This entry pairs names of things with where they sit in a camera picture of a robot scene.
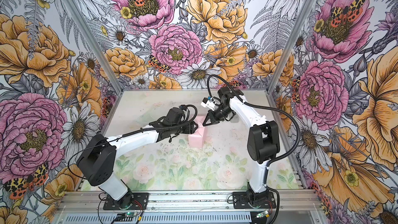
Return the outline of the purple wrapping paper sheet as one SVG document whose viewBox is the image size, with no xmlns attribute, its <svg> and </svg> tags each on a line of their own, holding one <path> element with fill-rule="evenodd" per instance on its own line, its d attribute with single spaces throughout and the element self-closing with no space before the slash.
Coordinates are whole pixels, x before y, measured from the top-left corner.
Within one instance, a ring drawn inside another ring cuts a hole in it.
<svg viewBox="0 0 398 224">
<path fill-rule="evenodd" d="M 203 126 L 203 122 L 205 120 L 205 116 L 197 116 L 195 118 L 195 123 L 198 124 L 197 130 L 188 135 L 188 143 L 191 148 L 202 148 L 205 143 L 207 128 Z"/>
</svg>

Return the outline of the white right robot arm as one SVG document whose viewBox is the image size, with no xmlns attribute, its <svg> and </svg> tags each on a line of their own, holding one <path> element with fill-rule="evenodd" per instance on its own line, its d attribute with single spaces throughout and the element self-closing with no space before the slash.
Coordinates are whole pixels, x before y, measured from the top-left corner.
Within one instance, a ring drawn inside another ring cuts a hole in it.
<svg viewBox="0 0 398 224">
<path fill-rule="evenodd" d="M 254 161 L 254 170 L 249 180 L 248 190 L 253 194 L 265 192 L 269 162 L 280 152 L 277 123 L 267 120 L 253 106 L 249 106 L 246 97 L 239 89 L 220 88 L 218 101 L 219 103 L 216 104 L 211 96 L 203 98 L 201 106 L 209 109 L 203 125 L 218 124 L 227 120 L 229 115 L 239 117 L 249 129 L 247 151 Z"/>
</svg>

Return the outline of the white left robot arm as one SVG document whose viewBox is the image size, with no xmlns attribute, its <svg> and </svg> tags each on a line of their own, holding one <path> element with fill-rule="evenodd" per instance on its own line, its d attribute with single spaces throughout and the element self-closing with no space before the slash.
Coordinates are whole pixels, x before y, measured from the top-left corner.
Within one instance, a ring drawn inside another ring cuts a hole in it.
<svg viewBox="0 0 398 224">
<path fill-rule="evenodd" d="M 79 152 L 77 166 L 91 186 L 96 186 L 111 197 L 121 209 L 134 201 L 129 187 L 114 172 L 116 161 L 126 153 L 164 139 L 172 141 L 180 134 L 193 134 L 199 125 L 195 122 L 198 109 L 194 105 L 173 107 L 166 116 L 147 126 L 126 134 L 105 137 L 97 134 L 87 147 Z"/>
</svg>

